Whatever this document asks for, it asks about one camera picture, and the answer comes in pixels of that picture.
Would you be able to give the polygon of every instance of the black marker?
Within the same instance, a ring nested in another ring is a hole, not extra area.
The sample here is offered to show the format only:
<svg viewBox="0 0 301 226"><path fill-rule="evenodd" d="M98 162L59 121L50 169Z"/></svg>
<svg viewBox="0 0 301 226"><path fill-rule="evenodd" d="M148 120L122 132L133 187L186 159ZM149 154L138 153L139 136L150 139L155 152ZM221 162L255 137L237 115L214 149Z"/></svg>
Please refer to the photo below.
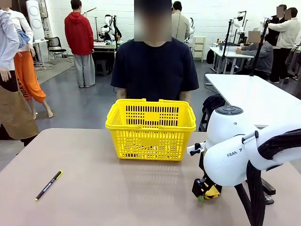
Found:
<svg viewBox="0 0 301 226"><path fill-rule="evenodd" d="M35 201L39 200L40 197L50 188L50 186L55 182L56 179L58 179L63 174L63 171L58 171L58 173L52 178L52 180L44 187L44 189L38 194L38 196L35 198Z"/></svg>

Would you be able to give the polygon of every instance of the shopping basket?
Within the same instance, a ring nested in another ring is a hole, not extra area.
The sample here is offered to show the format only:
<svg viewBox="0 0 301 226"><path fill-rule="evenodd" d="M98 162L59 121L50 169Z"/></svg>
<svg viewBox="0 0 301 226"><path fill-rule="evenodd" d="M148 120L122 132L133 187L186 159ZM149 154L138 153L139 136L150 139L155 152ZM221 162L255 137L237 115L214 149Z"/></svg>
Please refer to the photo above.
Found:
<svg viewBox="0 0 301 226"><path fill-rule="evenodd" d="M121 99L111 107L106 128L120 159L180 161L195 120L185 101Z"/></svg>

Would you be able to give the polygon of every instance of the person in beige shirt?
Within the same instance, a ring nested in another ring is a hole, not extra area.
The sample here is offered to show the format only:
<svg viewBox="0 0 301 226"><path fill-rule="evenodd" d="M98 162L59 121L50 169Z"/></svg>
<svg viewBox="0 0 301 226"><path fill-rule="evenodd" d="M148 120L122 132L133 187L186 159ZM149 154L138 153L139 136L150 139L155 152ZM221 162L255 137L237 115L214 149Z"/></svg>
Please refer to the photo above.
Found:
<svg viewBox="0 0 301 226"><path fill-rule="evenodd" d="M171 35L179 41L184 42L189 37L190 27L189 20L181 14L182 4L175 1L171 16Z"/></svg>

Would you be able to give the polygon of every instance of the white sweater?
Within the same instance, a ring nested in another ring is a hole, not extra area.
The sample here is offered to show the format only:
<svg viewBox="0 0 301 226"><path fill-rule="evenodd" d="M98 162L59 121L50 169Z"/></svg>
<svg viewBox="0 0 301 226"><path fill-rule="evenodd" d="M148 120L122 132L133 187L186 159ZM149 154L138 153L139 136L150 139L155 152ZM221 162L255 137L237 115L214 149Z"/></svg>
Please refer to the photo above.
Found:
<svg viewBox="0 0 301 226"><path fill-rule="evenodd" d="M277 46L281 48L293 48L301 29L301 24L296 17L282 24L269 24L269 28L280 32Z"/></svg>
<svg viewBox="0 0 301 226"><path fill-rule="evenodd" d="M30 38L28 43L32 45L33 31L31 29L31 27L29 26L24 15L20 12L13 11L13 10L9 10L8 13L10 13L10 18L12 19L13 23L15 24L15 27L20 30L22 30L22 28L24 29L25 33ZM19 52L28 51L27 45L23 46L18 51Z"/></svg>

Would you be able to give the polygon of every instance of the hand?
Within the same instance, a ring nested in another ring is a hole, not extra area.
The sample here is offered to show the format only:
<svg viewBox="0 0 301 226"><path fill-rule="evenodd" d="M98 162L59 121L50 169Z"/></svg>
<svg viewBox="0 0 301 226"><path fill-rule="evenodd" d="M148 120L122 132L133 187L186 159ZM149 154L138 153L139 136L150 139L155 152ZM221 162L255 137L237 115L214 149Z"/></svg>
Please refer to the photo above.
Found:
<svg viewBox="0 0 301 226"><path fill-rule="evenodd" d="M236 53L236 54L243 54L243 51L242 51L240 48L237 48L237 49L235 50L235 53Z"/></svg>
<svg viewBox="0 0 301 226"><path fill-rule="evenodd" d="M0 74L3 81L8 81L11 78L10 72L6 68L0 67Z"/></svg>
<svg viewBox="0 0 301 226"><path fill-rule="evenodd" d="M32 47L32 45L27 44L27 47L28 47L30 53L32 54L32 57L34 57L36 55L36 52L34 51L34 48Z"/></svg>

